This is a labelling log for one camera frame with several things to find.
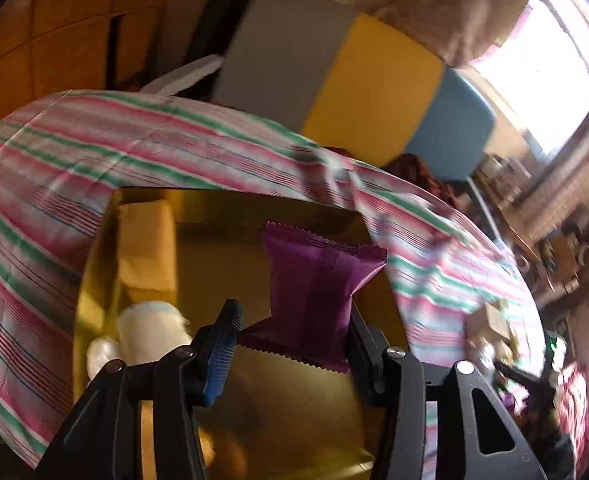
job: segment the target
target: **window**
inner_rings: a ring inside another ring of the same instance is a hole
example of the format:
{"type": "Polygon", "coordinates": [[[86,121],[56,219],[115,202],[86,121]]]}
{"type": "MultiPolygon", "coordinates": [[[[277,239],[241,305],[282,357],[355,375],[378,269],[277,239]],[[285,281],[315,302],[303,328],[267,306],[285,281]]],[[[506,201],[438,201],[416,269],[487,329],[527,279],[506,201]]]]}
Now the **window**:
{"type": "Polygon", "coordinates": [[[589,110],[589,10],[583,12],[579,3],[528,0],[506,42],[470,63],[524,122],[545,156],[570,138],[589,110]]]}

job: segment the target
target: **gold box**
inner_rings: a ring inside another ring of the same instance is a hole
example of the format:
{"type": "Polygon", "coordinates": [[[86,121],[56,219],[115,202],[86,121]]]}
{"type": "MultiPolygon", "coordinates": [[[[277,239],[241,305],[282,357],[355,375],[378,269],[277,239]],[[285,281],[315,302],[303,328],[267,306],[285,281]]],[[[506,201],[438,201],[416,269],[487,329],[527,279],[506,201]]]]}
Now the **gold box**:
{"type": "MultiPolygon", "coordinates": [[[[88,383],[86,351],[100,335],[116,338],[124,306],[116,272],[118,207],[167,200],[177,229],[177,308],[190,332],[213,323],[228,298],[244,325],[270,316],[270,264],[261,244],[266,222],[350,243],[371,243],[357,212],[288,198],[224,190],[132,187],[114,193],[83,274],[74,334],[74,400],[88,383]]],[[[364,319],[407,348],[384,272],[355,298],[364,319]]],[[[210,478],[368,478],[381,413],[359,402],[346,374],[238,347],[223,395],[200,413],[217,458],[210,478]]]]}

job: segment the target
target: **curtain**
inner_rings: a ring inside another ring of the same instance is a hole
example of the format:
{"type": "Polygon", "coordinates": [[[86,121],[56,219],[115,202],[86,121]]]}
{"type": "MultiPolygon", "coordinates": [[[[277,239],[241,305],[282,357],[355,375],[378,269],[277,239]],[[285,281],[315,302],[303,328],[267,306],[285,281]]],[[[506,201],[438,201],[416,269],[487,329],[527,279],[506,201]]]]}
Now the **curtain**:
{"type": "Polygon", "coordinates": [[[507,39],[527,0],[392,0],[374,14],[450,66],[507,39]]]}

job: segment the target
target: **purple snack packet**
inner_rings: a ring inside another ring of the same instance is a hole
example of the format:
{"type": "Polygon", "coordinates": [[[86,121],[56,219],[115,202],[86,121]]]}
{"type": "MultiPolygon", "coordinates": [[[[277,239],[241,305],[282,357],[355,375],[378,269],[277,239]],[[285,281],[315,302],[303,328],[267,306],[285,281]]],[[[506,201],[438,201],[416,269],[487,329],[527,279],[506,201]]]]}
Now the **purple snack packet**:
{"type": "Polygon", "coordinates": [[[387,251],[273,222],[262,238],[272,266],[272,316],[241,332],[239,344],[347,373],[352,295],[383,268],[387,251]]]}
{"type": "Polygon", "coordinates": [[[514,415],[514,412],[516,412],[516,399],[513,394],[510,392],[503,392],[499,395],[499,399],[501,399],[501,403],[505,406],[508,413],[514,415]]]}

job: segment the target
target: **striped cloth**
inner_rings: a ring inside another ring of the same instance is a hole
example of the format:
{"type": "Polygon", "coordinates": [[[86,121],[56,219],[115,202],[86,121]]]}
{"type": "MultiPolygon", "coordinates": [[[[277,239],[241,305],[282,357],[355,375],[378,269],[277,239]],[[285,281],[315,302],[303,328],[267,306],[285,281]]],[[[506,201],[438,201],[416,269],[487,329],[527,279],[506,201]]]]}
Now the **striped cloth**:
{"type": "MultiPolygon", "coordinates": [[[[427,192],[236,110],[70,91],[0,122],[0,435],[31,466],[70,410],[81,274],[120,186],[233,189],[356,209],[389,251],[386,272],[418,358],[462,358],[466,313],[501,297],[522,365],[543,365],[539,316],[509,253],[427,192]]],[[[436,411],[427,418],[430,476],[436,411]]]]}

